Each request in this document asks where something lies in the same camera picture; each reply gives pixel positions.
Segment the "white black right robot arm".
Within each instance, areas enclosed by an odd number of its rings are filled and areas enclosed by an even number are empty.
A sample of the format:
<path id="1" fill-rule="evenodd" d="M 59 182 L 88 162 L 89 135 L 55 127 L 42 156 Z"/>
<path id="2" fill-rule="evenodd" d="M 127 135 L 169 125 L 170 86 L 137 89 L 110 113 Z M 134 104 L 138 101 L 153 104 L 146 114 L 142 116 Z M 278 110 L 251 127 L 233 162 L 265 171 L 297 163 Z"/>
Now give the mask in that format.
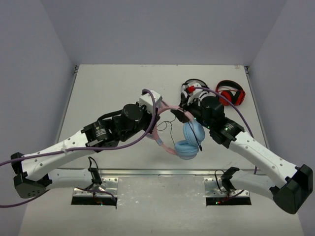
<path id="1" fill-rule="evenodd" d="M 189 141 L 199 147 L 207 128 L 217 144 L 243 156 L 264 172 L 263 176 L 258 176 L 237 167 L 227 169 L 220 178 L 228 196 L 236 190 L 249 190 L 273 200 L 289 214 L 297 213 L 313 191 L 313 171 L 309 166 L 296 166 L 260 144 L 248 129 L 225 116 L 223 105 L 213 96 L 202 100 L 181 98 L 180 108 L 192 114 L 199 126 L 193 131 L 184 114 L 174 112 L 184 124 Z"/>

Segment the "pink blue cat-ear headphones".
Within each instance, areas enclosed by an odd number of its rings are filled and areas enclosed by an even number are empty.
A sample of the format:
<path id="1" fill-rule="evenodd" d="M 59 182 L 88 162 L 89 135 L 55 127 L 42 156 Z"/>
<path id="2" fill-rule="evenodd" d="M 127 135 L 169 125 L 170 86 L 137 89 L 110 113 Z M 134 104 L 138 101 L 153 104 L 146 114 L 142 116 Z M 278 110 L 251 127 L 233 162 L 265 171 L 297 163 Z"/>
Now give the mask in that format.
<path id="1" fill-rule="evenodd" d="M 168 105 L 162 101 L 160 108 L 158 108 L 158 114 L 170 113 L 171 109 L 184 110 L 179 106 Z M 165 140 L 166 135 L 162 133 L 162 128 L 158 124 L 147 137 L 154 140 L 159 147 L 169 154 L 178 156 L 183 160 L 193 159 L 203 150 L 202 142 L 205 140 L 205 131 L 191 113 L 190 118 L 191 121 L 183 124 L 173 124 L 169 120 L 166 121 L 171 126 L 169 141 Z"/>

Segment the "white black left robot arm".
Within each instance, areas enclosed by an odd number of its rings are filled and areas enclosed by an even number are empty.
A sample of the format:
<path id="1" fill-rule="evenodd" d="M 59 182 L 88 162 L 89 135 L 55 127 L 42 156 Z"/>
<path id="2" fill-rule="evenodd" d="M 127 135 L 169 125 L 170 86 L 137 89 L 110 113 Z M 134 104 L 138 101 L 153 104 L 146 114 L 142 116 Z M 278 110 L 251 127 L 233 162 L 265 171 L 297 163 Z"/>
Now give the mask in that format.
<path id="1" fill-rule="evenodd" d="M 102 185 L 98 168 L 72 170 L 61 169 L 61 166 L 104 150 L 118 150 L 120 142 L 138 132 L 151 132 L 157 118 L 155 106 L 127 104 L 122 110 L 103 115 L 66 140 L 38 153 L 13 154 L 15 190 L 22 199 L 40 196 L 53 188 L 97 190 Z"/>

